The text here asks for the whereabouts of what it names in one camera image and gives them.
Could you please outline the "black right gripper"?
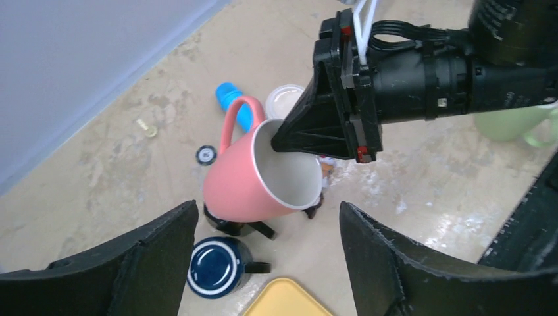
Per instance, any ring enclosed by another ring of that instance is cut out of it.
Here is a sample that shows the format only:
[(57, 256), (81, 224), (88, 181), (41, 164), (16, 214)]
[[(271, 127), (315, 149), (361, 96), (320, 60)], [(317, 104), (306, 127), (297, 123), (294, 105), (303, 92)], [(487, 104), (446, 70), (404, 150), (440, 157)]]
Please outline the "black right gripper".
[(272, 148), (368, 163), (383, 149), (382, 126), (465, 113), (471, 48), (468, 32), (381, 20), (357, 54), (350, 10), (324, 20), (313, 77)]

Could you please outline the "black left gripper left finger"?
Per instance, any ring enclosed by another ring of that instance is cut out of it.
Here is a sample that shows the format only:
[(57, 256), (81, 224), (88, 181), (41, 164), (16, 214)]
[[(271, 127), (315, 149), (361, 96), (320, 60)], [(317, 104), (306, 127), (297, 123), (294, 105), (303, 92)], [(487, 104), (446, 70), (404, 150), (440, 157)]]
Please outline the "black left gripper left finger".
[(1, 275), (2, 315), (176, 315), (199, 218), (186, 201), (45, 269)]

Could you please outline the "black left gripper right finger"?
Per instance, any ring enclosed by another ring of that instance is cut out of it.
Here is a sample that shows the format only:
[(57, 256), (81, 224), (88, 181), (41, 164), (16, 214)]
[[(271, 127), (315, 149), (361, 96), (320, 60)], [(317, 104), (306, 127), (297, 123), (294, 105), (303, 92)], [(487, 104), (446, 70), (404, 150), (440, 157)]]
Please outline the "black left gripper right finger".
[(463, 261), (392, 230), (346, 201), (340, 234), (359, 315), (556, 315), (557, 269)]

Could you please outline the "navy blue mug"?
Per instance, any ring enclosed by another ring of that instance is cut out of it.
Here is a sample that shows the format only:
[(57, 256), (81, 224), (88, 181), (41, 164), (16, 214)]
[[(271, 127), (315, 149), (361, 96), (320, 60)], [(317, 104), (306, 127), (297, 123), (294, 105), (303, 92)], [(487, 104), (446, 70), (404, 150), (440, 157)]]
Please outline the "navy blue mug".
[(241, 240), (215, 236), (194, 245), (187, 284), (198, 296), (217, 299), (243, 287), (251, 275), (270, 272), (271, 264), (255, 261)]

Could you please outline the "light green mug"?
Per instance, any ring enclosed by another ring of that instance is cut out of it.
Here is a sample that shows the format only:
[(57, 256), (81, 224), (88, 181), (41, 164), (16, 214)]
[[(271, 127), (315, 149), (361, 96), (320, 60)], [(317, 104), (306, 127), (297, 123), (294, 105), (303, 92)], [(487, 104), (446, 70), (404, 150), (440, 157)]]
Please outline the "light green mug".
[[(485, 138), (496, 142), (510, 142), (523, 138), (532, 147), (548, 147), (557, 142), (557, 104), (539, 105), (477, 113), (473, 115), (477, 131)], [(534, 129), (543, 121), (550, 121), (549, 136), (541, 140)]]

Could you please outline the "black faceted mug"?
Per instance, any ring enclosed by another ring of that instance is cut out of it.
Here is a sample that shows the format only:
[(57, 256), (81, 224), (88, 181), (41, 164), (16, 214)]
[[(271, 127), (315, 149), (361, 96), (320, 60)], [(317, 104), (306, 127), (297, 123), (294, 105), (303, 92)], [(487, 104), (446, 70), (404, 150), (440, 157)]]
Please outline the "black faceted mug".
[(207, 206), (203, 204), (203, 213), (207, 219), (207, 222), (216, 230), (225, 233), (233, 237), (242, 237), (251, 234), (252, 232), (259, 232), (266, 238), (274, 240), (276, 237), (276, 231), (264, 222), (252, 222), (252, 223), (238, 223), (233, 221), (225, 221), (213, 216)]

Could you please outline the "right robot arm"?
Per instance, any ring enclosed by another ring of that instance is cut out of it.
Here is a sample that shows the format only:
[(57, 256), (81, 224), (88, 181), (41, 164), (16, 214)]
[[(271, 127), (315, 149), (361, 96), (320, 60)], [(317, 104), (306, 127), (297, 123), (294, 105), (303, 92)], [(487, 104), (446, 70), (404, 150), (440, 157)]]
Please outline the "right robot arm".
[(460, 30), (375, 21), (376, 6), (359, 1), (323, 21), (313, 77), (275, 151), (369, 163), (384, 124), (557, 100), (556, 1), (475, 1)]

